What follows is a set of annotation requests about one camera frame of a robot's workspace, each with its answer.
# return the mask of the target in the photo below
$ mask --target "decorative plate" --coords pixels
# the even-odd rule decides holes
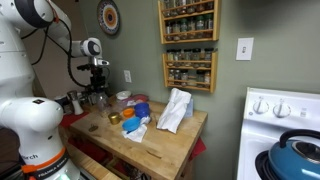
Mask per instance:
[[[117,5],[112,0],[101,0],[98,5],[98,21],[101,29],[115,35],[120,27],[120,15]]]

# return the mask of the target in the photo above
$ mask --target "blue cup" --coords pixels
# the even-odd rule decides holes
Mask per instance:
[[[135,115],[139,118],[150,116],[150,108],[148,103],[139,103],[134,106]]]

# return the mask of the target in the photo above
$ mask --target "white stove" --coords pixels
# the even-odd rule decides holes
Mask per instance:
[[[260,180],[255,159],[291,129],[320,131],[320,95],[248,88],[241,130],[238,180]],[[320,141],[294,139],[320,145]]]

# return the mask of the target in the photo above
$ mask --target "light switch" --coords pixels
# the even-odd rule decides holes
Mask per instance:
[[[251,60],[254,38],[239,38],[236,60]]]

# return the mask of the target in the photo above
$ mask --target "stove knob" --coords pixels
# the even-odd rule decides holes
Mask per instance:
[[[273,113],[278,117],[278,118],[284,118],[290,115],[291,109],[290,107],[285,104],[285,103],[280,103],[276,105],[273,108]]]
[[[259,102],[253,105],[253,110],[257,114],[263,114],[269,110],[269,105],[266,101],[260,100]]]

